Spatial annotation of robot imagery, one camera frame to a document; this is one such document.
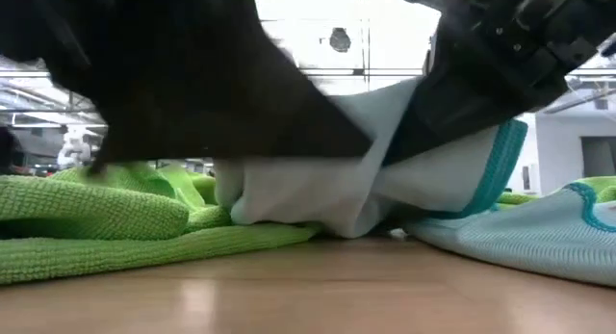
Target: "teal trim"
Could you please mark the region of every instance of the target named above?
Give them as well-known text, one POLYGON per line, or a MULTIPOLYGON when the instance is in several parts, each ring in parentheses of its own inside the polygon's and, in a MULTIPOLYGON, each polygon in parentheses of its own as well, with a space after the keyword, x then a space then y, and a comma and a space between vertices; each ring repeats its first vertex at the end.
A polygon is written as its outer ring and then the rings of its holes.
POLYGON ((512 119, 499 127, 483 176, 471 202, 458 213, 434 212, 433 218, 465 218, 489 210, 507 186, 513 168, 518 163, 528 126, 512 119))
POLYGON ((582 208, 582 219, 586 222, 586 224, 593 228, 602 230, 603 232, 616 233, 615 226, 605 224, 593 213, 593 208, 597 203, 597 194, 593 188, 586 184, 573 183, 565 186, 565 189, 574 191, 581 196, 584 201, 584 206, 582 208))

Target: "wooden floor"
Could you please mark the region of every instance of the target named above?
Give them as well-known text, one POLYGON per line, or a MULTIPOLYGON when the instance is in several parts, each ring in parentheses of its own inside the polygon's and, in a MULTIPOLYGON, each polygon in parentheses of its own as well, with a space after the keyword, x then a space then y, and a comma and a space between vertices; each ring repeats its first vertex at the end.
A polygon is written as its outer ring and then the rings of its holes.
POLYGON ((0 332, 616 333, 616 291, 419 243, 301 244, 0 289, 0 332))

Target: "wooden table surface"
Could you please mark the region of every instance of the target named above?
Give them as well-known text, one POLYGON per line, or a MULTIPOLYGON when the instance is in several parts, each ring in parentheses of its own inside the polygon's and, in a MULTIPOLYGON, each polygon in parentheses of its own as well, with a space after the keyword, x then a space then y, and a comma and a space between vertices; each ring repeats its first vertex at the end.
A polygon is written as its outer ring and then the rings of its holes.
POLYGON ((616 333, 616 292, 424 244, 299 244, 0 288, 0 333, 616 333))

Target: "green towel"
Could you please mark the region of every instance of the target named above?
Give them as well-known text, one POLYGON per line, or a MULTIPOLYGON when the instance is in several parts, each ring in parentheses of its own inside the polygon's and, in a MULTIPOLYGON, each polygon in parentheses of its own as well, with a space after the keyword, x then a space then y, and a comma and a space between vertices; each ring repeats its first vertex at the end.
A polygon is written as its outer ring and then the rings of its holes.
MULTIPOLYGON (((616 200, 616 176, 599 176, 593 178, 580 179, 576 182, 585 184, 593 188, 597 194, 597 202, 605 203, 616 200)), ((537 195, 521 193, 503 193, 497 201, 500 209, 510 208, 537 199, 537 195)))
POLYGON ((211 178, 180 167, 0 176, 0 284, 155 266, 308 241, 314 227, 235 226, 211 178))

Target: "green microfiber cloth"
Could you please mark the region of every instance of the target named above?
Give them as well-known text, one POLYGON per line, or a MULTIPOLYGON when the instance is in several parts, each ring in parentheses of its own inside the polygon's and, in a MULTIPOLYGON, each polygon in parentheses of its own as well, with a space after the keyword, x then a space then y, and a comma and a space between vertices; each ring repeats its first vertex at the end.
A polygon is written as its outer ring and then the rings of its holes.
MULTIPOLYGON (((598 203, 616 200, 616 176, 599 176, 580 179, 576 182, 593 188, 597 194, 598 203)), ((537 198, 540 198, 540 196, 521 193, 503 193, 497 201, 497 206, 499 209, 506 209, 537 198)))
POLYGON ((97 182, 84 173, 0 176, 0 284, 274 248, 318 232, 235 226, 214 201, 215 181, 180 167, 110 167, 97 182))

